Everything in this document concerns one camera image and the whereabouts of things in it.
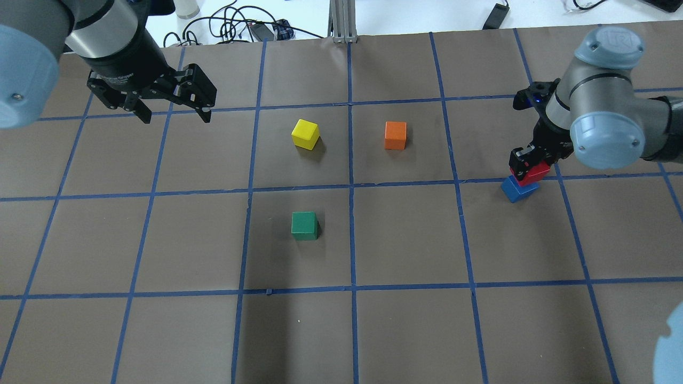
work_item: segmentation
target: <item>black device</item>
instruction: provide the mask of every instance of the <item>black device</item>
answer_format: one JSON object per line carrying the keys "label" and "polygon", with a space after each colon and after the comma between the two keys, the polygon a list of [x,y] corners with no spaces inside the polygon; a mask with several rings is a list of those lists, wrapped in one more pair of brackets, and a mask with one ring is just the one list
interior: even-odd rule
{"label": "black device", "polygon": [[503,24],[503,19],[507,16],[508,11],[510,11],[510,7],[507,5],[496,4],[488,15],[482,29],[498,29]]}
{"label": "black device", "polygon": [[676,12],[683,4],[683,0],[644,0],[646,3],[650,3],[655,7],[664,10],[666,12]]}
{"label": "black device", "polygon": [[273,29],[277,34],[278,40],[291,40],[294,38],[294,30],[290,26],[290,22],[281,18],[273,25]]}
{"label": "black device", "polygon": [[263,41],[265,39],[268,39],[268,41],[274,41],[275,40],[275,34],[265,24],[260,24],[260,23],[249,24],[249,30],[251,31],[251,34],[254,35],[254,37],[258,41]]}

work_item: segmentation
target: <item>black cable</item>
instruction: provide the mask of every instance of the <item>black cable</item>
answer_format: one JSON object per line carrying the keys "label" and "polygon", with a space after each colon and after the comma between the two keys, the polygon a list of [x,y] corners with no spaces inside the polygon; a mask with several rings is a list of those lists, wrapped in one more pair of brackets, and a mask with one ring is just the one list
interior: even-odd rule
{"label": "black cable", "polygon": [[[221,11],[227,10],[228,8],[232,7],[235,3],[237,3],[237,0],[233,0],[230,4],[225,5],[225,6],[223,6],[223,7],[220,7],[216,12],[214,12],[214,13],[211,15],[211,17],[215,17],[217,14],[221,13]],[[209,32],[211,33],[211,36],[213,36],[213,37],[215,37],[215,38],[220,38],[220,37],[221,37],[221,35],[214,35],[214,33],[213,33],[213,28],[211,27],[211,20],[209,20]]]}
{"label": "black cable", "polygon": [[255,10],[259,10],[259,11],[261,11],[261,12],[267,14],[268,16],[270,16],[270,18],[273,20],[274,23],[277,23],[277,20],[275,20],[275,17],[274,17],[272,14],[270,14],[270,12],[266,11],[266,10],[263,9],[263,8],[255,7],[254,5],[243,5],[243,6],[239,7],[239,8],[237,8],[237,10],[238,10],[238,11],[241,11],[241,10],[243,10],[243,9],[245,9],[245,8],[253,8],[253,9],[255,9]]}
{"label": "black cable", "polygon": [[[224,17],[226,20],[229,20],[228,17],[227,17],[227,10],[228,10],[228,9],[235,10],[235,13],[232,14],[232,18],[233,18],[233,19],[234,19],[235,15],[237,15],[237,13],[239,13],[240,16],[242,16],[242,19],[243,19],[243,20],[246,20],[246,19],[247,19],[247,18],[245,17],[245,14],[243,14],[241,10],[239,10],[238,8],[235,8],[235,7],[230,7],[230,8],[227,8],[227,9],[224,11],[224,13],[223,13],[223,17]],[[229,35],[229,39],[228,39],[229,42],[232,41],[232,40],[234,40],[235,37],[237,37],[237,35],[241,35],[242,32],[245,31],[245,29],[249,32],[249,39],[251,39],[251,42],[254,41],[254,37],[253,37],[253,35],[251,34],[251,30],[248,28],[248,26],[247,26],[246,23],[245,23],[245,27],[242,28],[242,31],[240,31],[239,33],[237,32],[237,24],[235,24],[234,32],[233,32],[233,29],[232,29],[232,27],[233,27],[232,21],[230,21],[229,23],[230,23],[230,27],[231,27],[231,29],[230,29],[230,35]]]}
{"label": "black cable", "polygon": [[579,5],[579,4],[576,2],[576,0],[572,0],[572,2],[574,2],[574,6],[577,7],[578,9],[582,10],[582,11],[590,11],[590,10],[592,10],[593,8],[597,7],[598,5],[604,3],[605,1],[607,1],[607,0],[600,0],[600,1],[598,1],[597,3],[593,4],[593,5],[589,5],[589,6],[587,6],[587,7],[583,7],[583,6]]}
{"label": "black cable", "polygon": [[224,20],[224,21],[237,21],[237,23],[236,23],[235,25],[238,25],[239,23],[259,23],[259,24],[278,25],[278,26],[280,26],[280,27],[291,28],[291,29],[293,29],[293,30],[295,30],[295,31],[300,31],[300,32],[309,34],[309,35],[311,35],[311,36],[315,36],[315,37],[317,37],[317,38],[323,39],[322,36],[316,35],[316,34],[313,33],[313,32],[309,32],[309,31],[306,31],[306,30],[300,29],[300,28],[295,28],[295,27],[283,25],[283,24],[280,24],[280,23],[272,23],[272,22],[269,22],[269,21],[258,21],[258,20],[253,20],[253,19],[234,20],[234,19],[225,19],[225,18],[222,18],[222,17],[215,17],[215,16],[203,16],[203,17],[196,18],[195,20],[192,20],[192,21],[189,22],[189,23],[185,26],[185,28],[182,30],[182,37],[185,38],[185,39],[187,39],[187,30],[189,29],[189,27],[190,27],[192,24],[194,24],[194,23],[196,23],[196,22],[198,22],[198,21],[202,21],[202,20],[214,20],[214,19],[217,19],[217,20]]}
{"label": "black cable", "polygon": [[[192,36],[195,36],[194,40],[190,38],[190,33],[192,34]],[[192,45],[192,44],[191,44],[192,42],[194,42],[195,45],[199,45],[199,42],[197,41],[197,35],[195,35],[194,32],[192,32],[192,31],[187,31],[187,37],[188,37],[187,40],[190,42],[190,45]]]}
{"label": "black cable", "polygon": [[169,38],[169,36],[175,36],[176,39],[178,39],[178,42],[180,43],[182,40],[180,39],[180,36],[176,32],[169,32],[166,33],[166,36],[164,36],[164,48],[166,48],[166,39]]}
{"label": "black cable", "polygon": [[290,29],[293,29],[293,30],[295,30],[295,31],[300,31],[300,32],[303,32],[303,33],[307,33],[307,34],[309,34],[309,35],[311,35],[311,36],[315,36],[315,37],[317,37],[317,38],[319,38],[319,39],[324,39],[324,37],[322,37],[322,36],[320,36],[320,35],[316,35],[316,34],[313,33],[313,32],[308,32],[308,31],[305,31],[304,29],[295,28],[295,27],[292,27],[292,26],[289,26],[289,25],[284,25],[284,24],[280,24],[280,23],[270,23],[270,22],[268,22],[268,21],[256,21],[256,20],[252,20],[252,22],[257,23],[257,24],[271,24],[271,25],[277,25],[277,26],[279,26],[279,27],[290,28]]}

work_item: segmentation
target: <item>grid square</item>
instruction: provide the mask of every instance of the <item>grid square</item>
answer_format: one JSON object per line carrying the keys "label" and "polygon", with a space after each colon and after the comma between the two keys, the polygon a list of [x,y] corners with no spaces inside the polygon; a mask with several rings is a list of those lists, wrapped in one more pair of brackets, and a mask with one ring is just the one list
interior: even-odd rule
{"label": "grid square", "polygon": [[247,194],[158,196],[135,289],[237,289]]}
{"label": "grid square", "polygon": [[[166,58],[166,62],[169,64],[171,68],[178,68],[178,63],[180,62],[180,52],[182,51],[181,48],[176,47],[176,46],[171,46],[169,48],[163,48],[161,49],[161,53]],[[87,80],[87,77],[83,78],[83,87],[85,87],[85,81]],[[142,102],[145,103],[147,108],[150,109],[152,112],[166,112],[169,110],[169,104],[170,102],[165,99],[158,99],[158,100],[142,100]],[[97,98],[97,96],[93,95],[92,98],[92,103],[90,104],[90,110],[88,110],[88,116],[95,116],[95,115],[130,115],[132,114],[131,112],[126,112],[123,108],[117,108],[117,109],[109,109],[102,104],[100,99]],[[163,119],[163,116],[153,116],[152,119]]]}
{"label": "grid square", "polygon": [[651,383],[657,339],[683,297],[683,284],[594,286],[612,359],[623,384]]}
{"label": "grid square", "polygon": [[592,278],[681,276],[683,227],[664,180],[565,180]]}
{"label": "grid square", "polygon": [[477,289],[491,384],[609,383],[585,286]]}
{"label": "grid square", "polygon": [[359,292],[359,381],[480,383],[470,294],[469,289]]}
{"label": "grid square", "polygon": [[347,67],[346,44],[330,38],[268,42],[261,105],[346,102]]}
{"label": "grid square", "polygon": [[0,203],[0,294],[23,294],[54,202]]}
{"label": "grid square", "polygon": [[182,66],[195,63],[204,71],[218,90],[215,108],[254,107],[262,47],[261,43],[188,46]]}
{"label": "grid square", "polygon": [[[575,25],[571,27],[543,27],[518,29],[527,65],[534,81],[553,81],[562,78],[569,63],[574,59],[574,50],[588,32],[597,25]],[[528,87],[522,84],[519,89]]]}
{"label": "grid square", "polygon": [[65,195],[149,192],[164,118],[88,119],[76,147]]}
{"label": "grid square", "polygon": [[5,352],[21,300],[0,301],[0,351]]}
{"label": "grid square", "polygon": [[[312,151],[292,143],[298,119],[318,124]],[[255,187],[348,184],[348,108],[261,111],[254,163]]]}
{"label": "grid square", "polygon": [[173,115],[157,191],[247,188],[253,126],[252,111],[214,113],[209,124]]}
{"label": "grid square", "polygon": [[60,201],[31,293],[128,292],[148,201]]}
{"label": "grid square", "polygon": [[57,195],[80,123],[36,122],[0,130],[0,197]]}
{"label": "grid square", "polygon": [[533,109],[512,109],[511,98],[449,101],[446,108],[461,180],[508,177],[510,151],[527,146],[538,121]]}
{"label": "grid square", "polygon": [[3,384],[108,383],[125,299],[29,300]]}
{"label": "grid square", "polygon": [[478,282],[583,279],[559,185],[540,185],[533,197],[515,204],[500,182],[460,185]]}
{"label": "grid square", "polygon": [[[316,213],[316,241],[294,240],[298,211]],[[254,193],[245,288],[344,286],[350,271],[348,190]]]}
{"label": "grid square", "polygon": [[[385,150],[387,121],[408,123],[406,149]],[[453,180],[441,104],[353,107],[353,157],[355,182]]]}
{"label": "grid square", "polygon": [[434,43],[446,97],[515,94],[529,82],[512,29],[435,33]]}
{"label": "grid square", "polygon": [[241,325],[237,383],[353,382],[350,292],[247,295]]}
{"label": "grid square", "polygon": [[82,116],[85,111],[90,90],[87,77],[90,67],[75,53],[59,58],[59,79],[50,98],[45,103],[41,118],[61,118]]}
{"label": "grid square", "polygon": [[426,33],[363,36],[352,45],[351,58],[353,101],[440,96],[432,43]]}
{"label": "grid square", "polygon": [[358,284],[467,282],[453,185],[354,192]]}
{"label": "grid square", "polygon": [[133,300],[116,382],[225,383],[237,296]]}

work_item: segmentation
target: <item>wooden block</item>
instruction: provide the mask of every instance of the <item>wooden block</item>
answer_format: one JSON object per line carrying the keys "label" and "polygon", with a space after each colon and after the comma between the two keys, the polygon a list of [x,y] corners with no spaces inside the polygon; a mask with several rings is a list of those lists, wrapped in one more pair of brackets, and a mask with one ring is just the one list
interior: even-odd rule
{"label": "wooden block", "polygon": [[316,123],[299,119],[292,131],[292,141],[297,147],[313,150],[320,138],[320,131]]}
{"label": "wooden block", "polygon": [[296,240],[316,240],[318,238],[318,219],[315,212],[292,213],[292,236]]}
{"label": "wooden block", "polygon": [[387,122],[385,126],[385,150],[403,150],[408,139],[408,124]]}

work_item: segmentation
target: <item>blue joint cap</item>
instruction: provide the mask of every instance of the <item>blue joint cap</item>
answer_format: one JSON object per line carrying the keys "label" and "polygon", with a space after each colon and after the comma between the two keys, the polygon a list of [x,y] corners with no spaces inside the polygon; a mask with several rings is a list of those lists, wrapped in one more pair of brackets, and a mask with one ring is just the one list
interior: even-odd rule
{"label": "blue joint cap", "polygon": [[0,129],[35,122],[57,84],[59,66],[41,42],[0,25]]}
{"label": "blue joint cap", "polygon": [[671,314],[669,337],[660,337],[654,351],[654,384],[683,383],[683,303]]}
{"label": "blue joint cap", "polygon": [[503,185],[501,185],[501,189],[503,189],[503,192],[505,192],[505,195],[511,203],[526,199],[531,196],[538,187],[539,185],[537,182],[521,187],[513,175],[508,176],[505,181],[503,181]]}
{"label": "blue joint cap", "polygon": [[630,70],[645,52],[645,42],[623,27],[600,27],[590,31],[574,51],[579,60],[601,68]]}
{"label": "blue joint cap", "polygon": [[579,116],[569,130],[576,158],[595,169],[623,168],[643,154],[645,134],[633,120],[614,112]]}

